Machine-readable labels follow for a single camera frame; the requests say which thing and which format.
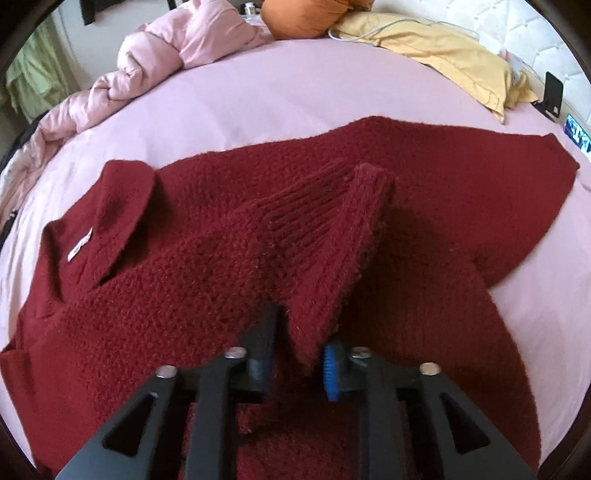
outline phone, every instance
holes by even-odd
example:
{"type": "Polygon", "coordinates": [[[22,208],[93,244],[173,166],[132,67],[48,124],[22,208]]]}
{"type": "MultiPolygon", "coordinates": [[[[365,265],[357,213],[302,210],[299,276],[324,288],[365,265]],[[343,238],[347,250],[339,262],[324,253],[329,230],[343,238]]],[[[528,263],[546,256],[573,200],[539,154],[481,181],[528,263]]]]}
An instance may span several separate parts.
{"type": "Polygon", "coordinates": [[[564,133],[581,149],[581,152],[591,161],[591,138],[587,132],[579,125],[572,115],[566,116],[564,124],[564,133]]]}

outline pink comforter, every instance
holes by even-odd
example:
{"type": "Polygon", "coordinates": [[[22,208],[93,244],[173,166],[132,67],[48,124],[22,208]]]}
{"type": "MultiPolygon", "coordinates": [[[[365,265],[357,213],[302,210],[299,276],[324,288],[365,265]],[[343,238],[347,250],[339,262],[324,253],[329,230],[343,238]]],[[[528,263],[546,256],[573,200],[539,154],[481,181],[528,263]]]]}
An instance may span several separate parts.
{"type": "Polygon", "coordinates": [[[74,93],[39,123],[0,176],[0,225],[18,209],[61,146],[121,110],[180,69],[213,63],[265,43],[226,0],[190,0],[127,36],[115,72],[74,93]]]}

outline quilted headboard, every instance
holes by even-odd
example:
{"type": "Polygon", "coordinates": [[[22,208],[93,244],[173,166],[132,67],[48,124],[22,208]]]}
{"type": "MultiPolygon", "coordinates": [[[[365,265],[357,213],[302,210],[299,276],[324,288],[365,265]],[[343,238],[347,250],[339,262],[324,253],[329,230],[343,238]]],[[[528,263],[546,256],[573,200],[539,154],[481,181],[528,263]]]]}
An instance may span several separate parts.
{"type": "Polygon", "coordinates": [[[546,72],[558,77],[564,83],[565,110],[591,125],[589,79],[558,32],[527,1],[376,0],[373,11],[443,20],[495,38],[540,79],[546,72]]]}

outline silver screw head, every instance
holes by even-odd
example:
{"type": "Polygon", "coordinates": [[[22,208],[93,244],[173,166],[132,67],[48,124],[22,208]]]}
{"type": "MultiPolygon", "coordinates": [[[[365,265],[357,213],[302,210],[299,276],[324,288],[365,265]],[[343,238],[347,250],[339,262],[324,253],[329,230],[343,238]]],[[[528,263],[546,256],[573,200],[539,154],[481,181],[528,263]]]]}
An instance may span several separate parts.
{"type": "Polygon", "coordinates": [[[174,365],[163,365],[156,370],[156,377],[158,378],[172,378],[177,374],[178,370],[174,365]]]}
{"type": "Polygon", "coordinates": [[[246,357],[246,349],[243,346],[233,346],[224,353],[226,358],[244,358],[246,357]]]}
{"type": "Polygon", "coordinates": [[[423,375],[428,375],[430,377],[441,373],[441,367],[433,362],[421,364],[418,369],[423,375]]]}
{"type": "Polygon", "coordinates": [[[354,346],[351,349],[351,358],[361,359],[369,358],[371,356],[371,350],[366,346],[354,346]]]}

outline red sweater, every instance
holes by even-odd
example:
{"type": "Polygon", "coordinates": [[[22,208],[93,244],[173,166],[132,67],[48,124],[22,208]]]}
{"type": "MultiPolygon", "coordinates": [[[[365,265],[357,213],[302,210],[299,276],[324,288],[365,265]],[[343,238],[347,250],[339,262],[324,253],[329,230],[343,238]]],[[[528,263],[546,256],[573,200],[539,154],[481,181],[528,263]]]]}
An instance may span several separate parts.
{"type": "Polygon", "coordinates": [[[536,468],[534,400],[486,289],[545,234],[576,169],[552,136],[384,118],[158,171],[108,163],[45,228],[0,355],[35,458],[59,471],[159,365],[207,362],[276,299],[281,408],[242,419],[241,480],[348,475],[346,415],[305,400],[337,328],[392,362],[439,363],[536,468]]]}

